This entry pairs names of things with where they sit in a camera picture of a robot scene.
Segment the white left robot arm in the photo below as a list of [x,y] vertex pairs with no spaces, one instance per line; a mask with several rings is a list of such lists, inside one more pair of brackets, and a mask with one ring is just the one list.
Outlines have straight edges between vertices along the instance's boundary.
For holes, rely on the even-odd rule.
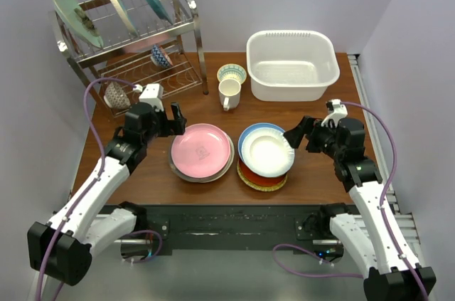
[[182,135],[186,119],[178,103],[171,103],[173,119],[146,102],[127,111],[102,151],[97,165],[77,193],[47,223],[35,222],[28,230],[30,266],[67,285],[78,284],[93,259],[111,242],[128,235],[141,238],[149,229],[145,208],[122,202],[99,223],[94,219],[109,197],[146,157],[157,137]]

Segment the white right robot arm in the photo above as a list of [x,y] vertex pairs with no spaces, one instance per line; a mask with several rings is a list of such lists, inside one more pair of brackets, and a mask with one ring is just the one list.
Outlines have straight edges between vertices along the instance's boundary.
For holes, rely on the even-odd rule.
[[343,204],[322,206],[316,222],[318,234],[337,239],[358,266],[368,300],[427,300],[436,282],[431,267],[424,267],[407,244],[384,196],[382,177],[365,155],[365,128],[360,120],[325,120],[305,116],[284,133],[291,148],[307,139],[306,151],[332,158],[343,184],[363,220],[364,229]]

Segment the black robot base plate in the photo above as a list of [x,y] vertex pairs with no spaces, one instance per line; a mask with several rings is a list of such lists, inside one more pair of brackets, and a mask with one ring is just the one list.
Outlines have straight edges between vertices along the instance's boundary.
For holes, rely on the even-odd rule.
[[319,224],[317,205],[145,205],[147,227],[163,238],[160,253],[175,250],[271,250],[287,243],[322,258],[343,246]]

